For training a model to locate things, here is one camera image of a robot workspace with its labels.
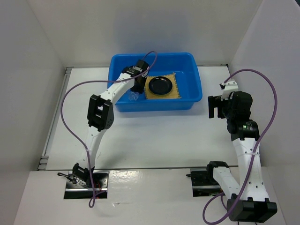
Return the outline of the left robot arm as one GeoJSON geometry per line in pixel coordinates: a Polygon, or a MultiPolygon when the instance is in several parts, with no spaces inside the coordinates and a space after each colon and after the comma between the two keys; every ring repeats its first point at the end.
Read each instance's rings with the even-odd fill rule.
{"type": "Polygon", "coordinates": [[[105,132],[114,122],[113,106],[129,90],[143,93],[149,64],[138,60],[135,65],[125,67],[118,79],[100,95],[92,95],[88,106],[88,135],[85,141],[87,157],[80,159],[72,169],[74,179],[82,187],[90,187],[93,183],[96,154],[105,132]]]}

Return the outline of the bamboo placemat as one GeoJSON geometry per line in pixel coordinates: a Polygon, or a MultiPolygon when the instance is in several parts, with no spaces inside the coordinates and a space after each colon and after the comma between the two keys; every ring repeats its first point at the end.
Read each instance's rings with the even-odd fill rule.
{"type": "Polygon", "coordinates": [[[168,96],[154,96],[152,94],[150,94],[150,90],[148,87],[148,84],[150,82],[150,80],[154,77],[157,76],[148,76],[146,79],[146,84],[145,84],[145,88],[144,88],[144,92],[145,92],[145,96],[147,100],[158,100],[158,99],[180,99],[180,93],[179,93],[179,88],[177,85],[177,81],[176,81],[176,73],[171,73],[168,75],[162,75],[164,77],[167,77],[171,80],[172,84],[173,84],[173,88],[171,90],[171,93],[168,96]]]}

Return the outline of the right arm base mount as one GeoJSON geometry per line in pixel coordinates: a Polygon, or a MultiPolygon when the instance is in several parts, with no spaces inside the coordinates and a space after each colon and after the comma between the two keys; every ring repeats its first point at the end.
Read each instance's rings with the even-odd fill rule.
{"type": "Polygon", "coordinates": [[[222,192],[221,186],[205,168],[191,168],[186,177],[191,181],[193,197],[216,196],[222,192]]]}

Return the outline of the black round plate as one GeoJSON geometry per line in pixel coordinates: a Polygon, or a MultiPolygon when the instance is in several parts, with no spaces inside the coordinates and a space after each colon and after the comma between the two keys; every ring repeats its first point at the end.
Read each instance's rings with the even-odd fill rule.
{"type": "Polygon", "coordinates": [[[173,89],[173,83],[171,80],[164,76],[157,76],[150,80],[148,84],[149,90],[155,92],[159,91],[171,91],[173,89]]]}

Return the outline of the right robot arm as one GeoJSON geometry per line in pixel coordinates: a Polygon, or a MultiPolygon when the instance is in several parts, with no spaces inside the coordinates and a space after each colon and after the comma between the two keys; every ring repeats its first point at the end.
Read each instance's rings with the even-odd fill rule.
{"type": "Polygon", "coordinates": [[[209,118],[226,119],[227,130],[238,159],[240,180],[236,181],[227,163],[211,161],[206,181],[218,183],[227,198],[227,217],[233,222],[264,223],[274,216],[278,207],[265,188],[259,155],[259,128],[250,118],[253,99],[243,91],[233,91],[227,99],[208,97],[209,118]]]}

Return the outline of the green plastic plate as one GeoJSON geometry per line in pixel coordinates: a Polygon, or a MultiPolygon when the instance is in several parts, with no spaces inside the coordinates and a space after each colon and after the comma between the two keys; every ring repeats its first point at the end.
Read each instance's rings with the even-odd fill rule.
{"type": "Polygon", "coordinates": [[[152,94],[154,96],[168,96],[170,93],[171,93],[171,91],[168,91],[168,92],[167,91],[159,91],[159,92],[155,91],[155,92],[153,92],[150,90],[150,94],[152,94]]]}

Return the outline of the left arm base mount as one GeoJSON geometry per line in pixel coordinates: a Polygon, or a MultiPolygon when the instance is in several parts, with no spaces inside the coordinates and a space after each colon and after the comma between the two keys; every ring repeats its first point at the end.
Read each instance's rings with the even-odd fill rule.
{"type": "MultiPolygon", "coordinates": [[[[93,196],[92,185],[75,178],[72,172],[57,173],[58,176],[67,179],[64,199],[89,199],[93,196]]],[[[109,172],[95,170],[93,173],[96,199],[106,199],[108,192],[109,172]]]]}

